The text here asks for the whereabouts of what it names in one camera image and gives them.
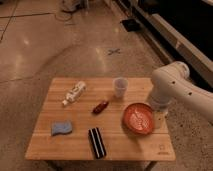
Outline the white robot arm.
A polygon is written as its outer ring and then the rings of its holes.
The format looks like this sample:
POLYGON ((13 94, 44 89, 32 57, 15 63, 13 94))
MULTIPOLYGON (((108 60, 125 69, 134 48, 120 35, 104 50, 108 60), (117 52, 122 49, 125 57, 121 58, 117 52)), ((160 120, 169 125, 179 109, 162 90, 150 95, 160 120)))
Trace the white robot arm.
POLYGON ((194 109, 213 126, 213 93, 188 81, 189 67, 181 61, 155 69, 151 74, 153 85, 148 103, 155 111, 165 112, 172 99, 194 109))

